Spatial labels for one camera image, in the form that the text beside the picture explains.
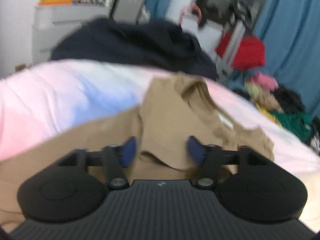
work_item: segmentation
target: clothing label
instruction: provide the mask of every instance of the clothing label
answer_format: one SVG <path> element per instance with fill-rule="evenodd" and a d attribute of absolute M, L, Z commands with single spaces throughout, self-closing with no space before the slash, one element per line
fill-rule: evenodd
<path fill-rule="evenodd" d="M 219 118 L 220 118 L 220 121 L 224 124 L 224 125 L 226 125 L 230 130 L 233 130 L 233 124 L 232 124 L 232 122 L 229 120 L 229 119 L 227 119 L 226 117 L 224 117 L 221 113 L 219 113 L 218 111 L 217 111 L 217 113 L 218 113 L 218 116 L 219 116 Z"/>

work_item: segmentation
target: orange box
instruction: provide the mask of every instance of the orange box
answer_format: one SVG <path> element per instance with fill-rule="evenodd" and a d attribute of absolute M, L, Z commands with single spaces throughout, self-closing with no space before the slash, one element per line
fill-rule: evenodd
<path fill-rule="evenodd" d="M 38 5 L 72 4 L 72 0 L 40 0 Z"/>

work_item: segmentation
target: ribbed black surface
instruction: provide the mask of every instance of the ribbed black surface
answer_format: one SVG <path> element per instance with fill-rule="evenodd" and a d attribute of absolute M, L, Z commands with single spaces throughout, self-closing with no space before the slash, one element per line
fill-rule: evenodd
<path fill-rule="evenodd" d="M 27 221 L 16 240 L 309 240 L 314 233 L 298 220 L 259 225 L 235 217 L 215 194 L 189 181 L 136 181 L 114 191 L 81 220 L 49 225 Z"/>

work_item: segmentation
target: red cloth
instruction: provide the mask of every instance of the red cloth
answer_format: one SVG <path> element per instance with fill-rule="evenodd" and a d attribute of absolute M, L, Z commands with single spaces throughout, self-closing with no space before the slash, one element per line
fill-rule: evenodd
<path fill-rule="evenodd" d="M 231 33 L 226 33 L 222 38 L 220 45 L 215 49 L 217 54 L 222 58 L 227 45 L 230 41 Z M 244 37 L 241 41 L 239 50 L 233 61 L 232 68 L 245 71 L 266 64 L 265 46 L 255 36 Z"/>

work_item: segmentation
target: tan shirt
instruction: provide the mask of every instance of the tan shirt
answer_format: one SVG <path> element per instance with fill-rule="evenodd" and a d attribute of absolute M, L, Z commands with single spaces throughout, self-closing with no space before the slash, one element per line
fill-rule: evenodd
<path fill-rule="evenodd" d="M 221 114 L 231 124 L 221 122 Z M 249 146 L 274 160 L 273 143 L 261 129 L 242 128 L 212 101 L 201 78 L 178 73 L 170 79 L 154 79 L 141 107 L 85 123 L 0 163 L 0 225 L 9 231 L 23 221 L 16 200 L 19 185 L 76 148 L 98 151 L 135 136 L 138 154 L 125 171 L 130 182 L 191 179 L 197 173 L 186 147 L 191 135 L 227 150 Z M 103 180 L 100 168 L 92 167 L 89 173 Z"/>

